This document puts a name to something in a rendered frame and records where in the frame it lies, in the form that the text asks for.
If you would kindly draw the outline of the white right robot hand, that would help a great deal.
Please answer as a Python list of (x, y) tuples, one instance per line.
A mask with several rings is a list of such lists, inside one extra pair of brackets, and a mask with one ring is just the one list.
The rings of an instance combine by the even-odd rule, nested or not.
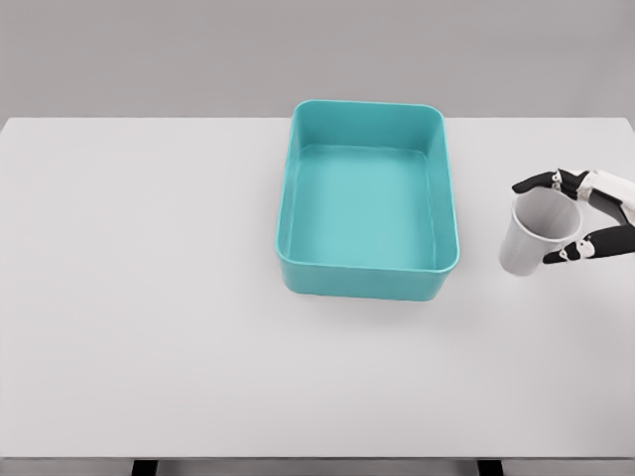
[(556, 169), (519, 181), (512, 190), (523, 194), (537, 187), (584, 201), (618, 222), (546, 254), (545, 265), (635, 254), (635, 182), (604, 171)]

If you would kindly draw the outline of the white paper cup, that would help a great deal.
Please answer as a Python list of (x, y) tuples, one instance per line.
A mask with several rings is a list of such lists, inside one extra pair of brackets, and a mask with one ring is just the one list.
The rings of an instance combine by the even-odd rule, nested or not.
[(559, 191), (537, 187), (518, 194), (512, 203), (499, 263), (512, 275), (529, 276), (545, 255), (572, 241), (581, 224), (579, 205)]

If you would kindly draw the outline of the teal plastic basket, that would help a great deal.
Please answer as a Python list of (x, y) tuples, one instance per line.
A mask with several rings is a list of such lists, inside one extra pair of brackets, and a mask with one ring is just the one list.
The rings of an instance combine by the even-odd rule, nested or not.
[(445, 118), (311, 99), (293, 111), (275, 234), (298, 294), (426, 301), (459, 252)]

